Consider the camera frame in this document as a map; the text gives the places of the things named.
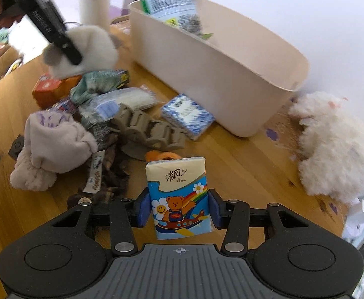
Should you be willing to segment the bear print tissue pack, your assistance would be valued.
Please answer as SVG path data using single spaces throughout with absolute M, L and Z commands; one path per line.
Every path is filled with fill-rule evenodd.
M 152 161 L 145 172 L 158 240 L 212 231 L 203 157 Z

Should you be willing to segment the beige purple knit sock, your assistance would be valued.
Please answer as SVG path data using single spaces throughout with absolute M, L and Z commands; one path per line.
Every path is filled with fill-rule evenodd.
M 31 114 L 24 129 L 24 145 L 10 175 L 12 187 L 45 191 L 60 173 L 84 164 L 98 151 L 92 133 L 64 111 Z

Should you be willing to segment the orange bear print box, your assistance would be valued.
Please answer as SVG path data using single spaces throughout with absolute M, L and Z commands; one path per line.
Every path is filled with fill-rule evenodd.
M 66 98 L 72 88 L 82 79 L 82 75 L 58 80 L 49 73 L 43 74 L 32 90 L 32 96 L 41 109 L 48 109 Z

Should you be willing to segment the blue white tissue pack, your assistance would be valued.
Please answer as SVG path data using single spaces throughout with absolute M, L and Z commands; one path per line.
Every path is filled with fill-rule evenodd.
M 215 121 L 214 116 L 184 94 L 179 94 L 161 108 L 161 116 L 196 141 Z

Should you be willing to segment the clear bag of cotton swabs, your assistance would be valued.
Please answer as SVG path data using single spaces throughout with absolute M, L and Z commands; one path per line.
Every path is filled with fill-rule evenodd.
M 130 87 L 94 96 L 79 106 L 78 110 L 88 121 L 106 122 L 117 114 L 121 105 L 126 105 L 132 110 L 145 110 L 158 103 L 159 100 L 150 90 Z

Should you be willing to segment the green plaid scrunchie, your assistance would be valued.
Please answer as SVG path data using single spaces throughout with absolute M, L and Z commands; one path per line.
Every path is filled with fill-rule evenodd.
M 113 70 L 100 70 L 85 73 L 80 82 L 71 89 L 70 100 L 82 105 L 93 97 L 113 91 L 124 85 L 122 74 Z

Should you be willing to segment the silver green chip bag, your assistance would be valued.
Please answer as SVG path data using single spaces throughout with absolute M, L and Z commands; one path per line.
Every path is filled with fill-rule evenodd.
M 194 0 L 141 0 L 143 11 L 167 25 L 208 40 L 212 33 L 202 31 Z

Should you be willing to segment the white thermos bottle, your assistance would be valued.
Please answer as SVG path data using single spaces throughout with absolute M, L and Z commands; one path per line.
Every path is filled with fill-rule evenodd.
M 110 30 L 110 0 L 78 0 L 80 23 Z

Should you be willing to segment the purple flower placemat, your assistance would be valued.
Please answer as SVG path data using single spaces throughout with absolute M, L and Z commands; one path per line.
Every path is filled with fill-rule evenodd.
M 298 145 L 302 127 L 298 124 L 298 120 L 289 117 L 288 110 L 291 105 L 291 101 L 287 102 L 261 128 L 266 154 L 270 155 L 271 161 L 287 174 L 290 185 L 298 190 L 298 194 L 307 200 L 315 201 L 321 212 L 333 222 L 343 223 L 347 211 L 345 205 L 328 196 L 310 196 L 302 185 L 298 169 L 298 164 L 303 159 Z

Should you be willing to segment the white fluffy plush toy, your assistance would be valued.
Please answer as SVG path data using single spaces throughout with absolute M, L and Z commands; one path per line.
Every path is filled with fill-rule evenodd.
M 303 127 L 298 169 L 307 194 L 351 203 L 364 195 L 364 121 L 347 112 L 344 103 L 313 92 L 293 101 L 289 116 Z

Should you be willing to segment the beige plastic storage bin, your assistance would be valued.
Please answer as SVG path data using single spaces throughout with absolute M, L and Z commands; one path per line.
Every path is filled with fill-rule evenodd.
M 212 1 L 195 3 L 208 40 L 147 15 L 139 1 L 131 3 L 132 56 L 230 133 L 253 136 L 301 88 L 308 60 L 252 19 Z

